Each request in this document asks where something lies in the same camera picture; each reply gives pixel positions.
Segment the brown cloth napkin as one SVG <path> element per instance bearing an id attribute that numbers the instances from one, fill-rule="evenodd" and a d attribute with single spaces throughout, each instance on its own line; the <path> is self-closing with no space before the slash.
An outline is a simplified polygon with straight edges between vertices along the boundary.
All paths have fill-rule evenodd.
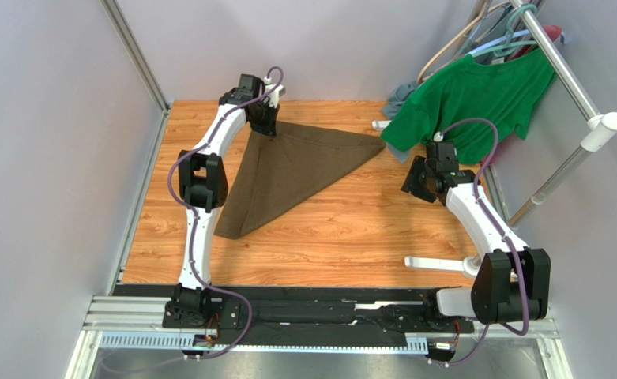
<path id="1" fill-rule="evenodd" d="M 215 235 L 240 239 L 376 157 L 376 136 L 278 122 L 276 135 L 252 132 Z"/>

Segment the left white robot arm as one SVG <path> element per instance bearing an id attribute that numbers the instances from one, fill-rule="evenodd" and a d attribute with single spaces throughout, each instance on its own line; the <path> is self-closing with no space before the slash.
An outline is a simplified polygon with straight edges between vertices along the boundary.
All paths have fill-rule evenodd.
<path id="1" fill-rule="evenodd" d="M 204 137 L 191 150 L 181 151 L 169 170 L 168 190 L 186 209 L 187 236 L 179 281 L 165 306 L 165 328 L 204 328 L 216 320 L 211 251 L 214 227 L 228 197 L 224 157 L 245 125 L 274 135 L 283 94 L 281 80 L 243 74 L 238 85 L 220 97 Z"/>

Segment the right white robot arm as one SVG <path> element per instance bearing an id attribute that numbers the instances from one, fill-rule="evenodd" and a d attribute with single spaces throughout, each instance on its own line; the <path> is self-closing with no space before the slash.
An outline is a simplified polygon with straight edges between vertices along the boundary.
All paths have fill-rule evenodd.
<path id="1" fill-rule="evenodd" d="M 495 211 L 473 171 L 462 170 L 449 141 L 431 142 L 416 156 L 402 186 L 420 200 L 440 201 L 460 221 L 477 255 L 461 261 L 407 256 L 408 268 L 459 272 L 471 287 L 438 289 L 432 302 L 443 317 L 484 325 L 529 322 L 547 316 L 551 258 L 517 237 Z"/>

